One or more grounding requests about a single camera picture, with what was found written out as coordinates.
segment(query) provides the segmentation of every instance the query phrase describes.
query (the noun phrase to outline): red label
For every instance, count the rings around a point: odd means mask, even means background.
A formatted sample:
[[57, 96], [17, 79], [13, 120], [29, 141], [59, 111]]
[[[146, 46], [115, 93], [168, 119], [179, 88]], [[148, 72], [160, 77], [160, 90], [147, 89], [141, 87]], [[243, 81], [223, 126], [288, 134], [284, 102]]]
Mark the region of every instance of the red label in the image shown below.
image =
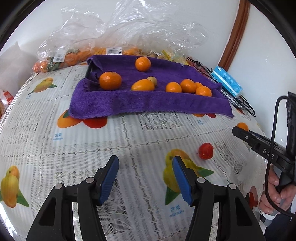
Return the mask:
[[3, 94], [4, 94], [5, 98], [7, 99], [8, 104], [10, 104], [11, 101], [13, 100], [13, 96], [8, 91], [3, 91]]

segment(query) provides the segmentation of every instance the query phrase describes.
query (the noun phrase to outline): human hand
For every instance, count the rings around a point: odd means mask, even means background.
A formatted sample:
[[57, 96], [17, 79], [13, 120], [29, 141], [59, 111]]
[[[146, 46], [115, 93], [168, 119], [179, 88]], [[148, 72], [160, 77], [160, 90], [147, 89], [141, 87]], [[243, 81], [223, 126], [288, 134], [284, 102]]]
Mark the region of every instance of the human hand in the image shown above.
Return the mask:
[[[279, 184], [279, 178], [274, 172], [274, 167], [271, 166], [270, 170], [269, 170], [269, 176], [268, 176], [268, 193], [269, 193], [272, 201], [278, 207], [279, 207], [281, 200], [285, 199], [285, 202], [282, 204], [281, 208], [284, 210], [287, 210], [290, 207], [290, 205], [296, 195], [296, 186], [294, 186], [293, 184], [290, 184], [290, 185], [286, 186], [279, 194], [276, 191], [276, 186], [278, 184]], [[259, 207], [266, 214], [272, 214], [274, 211], [274, 208], [270, 205], [270, 203], [268, 202], [268, 200], [266, 198], [265, 191], [261, 195]]]

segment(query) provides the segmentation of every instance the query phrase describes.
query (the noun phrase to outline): silver bolt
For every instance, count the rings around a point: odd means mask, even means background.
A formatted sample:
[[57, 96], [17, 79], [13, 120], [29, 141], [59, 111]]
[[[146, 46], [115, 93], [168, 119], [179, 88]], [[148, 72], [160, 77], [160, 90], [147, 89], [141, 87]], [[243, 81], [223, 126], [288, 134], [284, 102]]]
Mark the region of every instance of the silver bolt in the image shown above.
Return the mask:
[[63, 187], [63, 184], [58, 183], [54, 187], [55, 187], [55, 189], [61, 189]]
[[87, 183], [93, 183], [94, 182], [94, 178], [93, 177], [89, 177], [86, 179]]
[[205, 179], [204, 179], [203, 177], [199, 177], [199, 178], [197, 179], [197, 181], [198, 181], [199, 183], [205, 183]]
[[237, 188], [237, 186], [233, 183], [230, 183], [229, 188], [235, 190]]

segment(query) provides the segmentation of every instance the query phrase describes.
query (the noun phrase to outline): brown wooden trim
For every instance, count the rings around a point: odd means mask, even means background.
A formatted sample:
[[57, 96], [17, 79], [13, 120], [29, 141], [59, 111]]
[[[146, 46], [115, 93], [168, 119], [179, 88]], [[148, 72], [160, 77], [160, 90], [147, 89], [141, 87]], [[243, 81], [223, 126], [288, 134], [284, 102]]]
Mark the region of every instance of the brown wooden trim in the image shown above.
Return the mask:
[[250, 5], [251, 4], [248, 0], [240, 0], [239, 2], [237, 17], [235, 19], [228, 43], [218, 64], [218, 66], [225, 69], [226, 71], [228, 71], [234, 59], [234, 56], [244, 34], [244, 30], [246, 28], [247, 20], [249, 17]]

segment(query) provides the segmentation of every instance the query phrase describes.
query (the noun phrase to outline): blue package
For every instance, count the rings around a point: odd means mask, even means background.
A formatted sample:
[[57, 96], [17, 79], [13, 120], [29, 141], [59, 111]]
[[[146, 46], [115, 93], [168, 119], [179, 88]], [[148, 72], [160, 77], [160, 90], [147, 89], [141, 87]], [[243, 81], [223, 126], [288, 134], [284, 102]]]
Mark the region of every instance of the blue package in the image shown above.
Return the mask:
[[224, 69], [217, 66], [213, 72], [212, 77], [220, 82], [225, 89], [227, 89], [233, 96], [238, 97], [243, 91], [243, 88], [227, 73]]

